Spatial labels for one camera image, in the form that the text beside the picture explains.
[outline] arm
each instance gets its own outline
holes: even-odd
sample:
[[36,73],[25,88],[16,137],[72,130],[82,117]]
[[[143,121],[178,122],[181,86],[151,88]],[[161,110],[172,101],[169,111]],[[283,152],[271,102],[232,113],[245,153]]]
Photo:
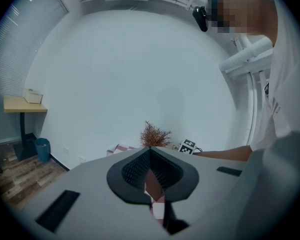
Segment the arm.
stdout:
[[250,146],[240,146],[225,151],[203,151],[196,152],[193,154],[205,158],[216,158],[246,162],[248,161],[251,153],[252,150]]

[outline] black slot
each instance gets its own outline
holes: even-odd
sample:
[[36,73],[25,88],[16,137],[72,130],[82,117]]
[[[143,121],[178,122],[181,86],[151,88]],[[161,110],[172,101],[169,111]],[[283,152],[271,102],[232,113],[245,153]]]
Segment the black slot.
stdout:
[[79,195],[80,193],[78,192],[65,190],[36,222],[45,229],[55,232]]
[[221,166],[216,170],[218,172],[222,172],[222,173],[225,173],[225,174],[230,174],[230,175],[237,176],[237,177],[239,177],[240,174],[242,173],[242,170],[232,169],[232,168],[228,168],[228,167],[224,167],[224,166]]

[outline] person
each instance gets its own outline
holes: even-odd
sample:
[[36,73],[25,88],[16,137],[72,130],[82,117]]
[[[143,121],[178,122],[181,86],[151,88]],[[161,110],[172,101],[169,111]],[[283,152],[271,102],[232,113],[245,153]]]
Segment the person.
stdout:
[[194,153],[247,161],[253,151],[300,131],[300,28],[282,0],[208,0],[207,19],[224,32],[232,28],[236,33],[264,35],[272,41],[269,84],[251,144]]

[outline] window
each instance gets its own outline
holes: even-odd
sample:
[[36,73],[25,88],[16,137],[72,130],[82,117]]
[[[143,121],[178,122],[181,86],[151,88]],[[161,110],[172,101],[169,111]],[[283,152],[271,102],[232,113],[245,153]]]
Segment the window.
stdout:
[[19,115],[4,113],[3,96],[21,96],[31,64],[67,13],[61,0],[15,0],[0,21],[0,141],[20,136]]

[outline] blue trash can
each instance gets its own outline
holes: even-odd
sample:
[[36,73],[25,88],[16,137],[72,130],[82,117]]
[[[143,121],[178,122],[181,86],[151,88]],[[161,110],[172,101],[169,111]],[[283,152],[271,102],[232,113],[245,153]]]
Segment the blue trash can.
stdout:
[[35,140],[35,149],[41,162],[48,162],[50,159],[50,143],[46,138],[37,138]]

